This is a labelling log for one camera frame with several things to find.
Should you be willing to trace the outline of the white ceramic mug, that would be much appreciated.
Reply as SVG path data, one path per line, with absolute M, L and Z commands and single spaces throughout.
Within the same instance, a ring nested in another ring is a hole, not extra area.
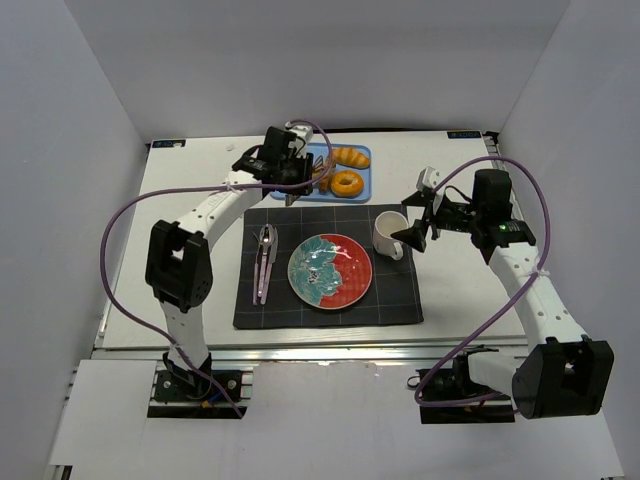
M 408 228 L 408 221 L 404 215 L 396 211 L 385 211 L 374 221 L 373 247 L 375 251 L 395 261 L 402 259 L 402 243 L 392 237 L 393 233 Z

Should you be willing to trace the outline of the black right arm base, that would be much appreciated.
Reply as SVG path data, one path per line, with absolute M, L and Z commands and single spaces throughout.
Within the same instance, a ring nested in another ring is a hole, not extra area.
M 466 347 L 452 360 L 452 366 L 439 369 L 420 393 L 427 402 L 447 402 L 470 400 L 481 396 L 489 399 L 461 405 L 438 408 L 420 407 L 420 421 L 423 425 L 461 425 L 513 423 L 517 410 L 511 399 L 498 395 L 490 387 L 473 383 L 468 373 L 468 357 L 477 353 L 498 353 L 496 348 L 485 345 Z

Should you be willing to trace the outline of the brown cake slice bread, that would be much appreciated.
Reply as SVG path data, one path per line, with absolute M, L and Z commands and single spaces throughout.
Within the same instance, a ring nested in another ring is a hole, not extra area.
M 330 182 L 335 172 L 335 164 L 332 157 L 327 159 L 326 167 L 327 171 L 318 182 L 318 190 L 322 194 L 325 194 L 329 190 Z

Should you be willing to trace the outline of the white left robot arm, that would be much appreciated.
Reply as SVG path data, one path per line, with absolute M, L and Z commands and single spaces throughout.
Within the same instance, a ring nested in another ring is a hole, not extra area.
M 213 286 L 210 254 L 226 230 L 270 192 L 293 185 L 296 195 L 311 191 L 313 136 L 308 125 L 271 127 L 263 143 L 250 148 L 231 166 L 222 189 L 169 223 L 152 227 L 145 281 L 165 315 L 168 334 L 177 342 L 163 362 L 195 381 L 195 371 L 210 369 L 204 338 L 202 304 Z

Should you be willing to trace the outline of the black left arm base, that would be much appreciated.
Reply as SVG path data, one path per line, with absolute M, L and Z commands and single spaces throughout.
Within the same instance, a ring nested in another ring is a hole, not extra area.
M 156 369 L 147 409 L 148 418 L 239 420 L 247 410 L 251 393 L 251 374 L 238 369 L 211 368 L 205 372 L 214 382 L 192 371 L 169 366 L 163 355 L 162 367 Z

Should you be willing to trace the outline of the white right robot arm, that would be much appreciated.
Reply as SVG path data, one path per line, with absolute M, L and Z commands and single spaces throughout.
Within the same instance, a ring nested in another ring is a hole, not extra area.
M 543 256 L 529 226 L 513 215 L 512 182 L 507 172 L 481 169 L 471 196 L 447 198 L 440 175 L 421 171 L 416 193 L 405 206 L 422 208 L 420 219 L 392 237 L 416 251 L 443 230 L 467 233 L 509 296 L 502 313 L 514 310 L 528 344 L 518 361 L 493 347 L 465 340 L 447 355 L 450 373 L 429 370 L 415 388 L 423 408 L 481 405 L 503 396 L 526 419 L 589 416 L 602 405 L 614 363 L 604 340 L 593 340 L 566 309 L 539 262 Z

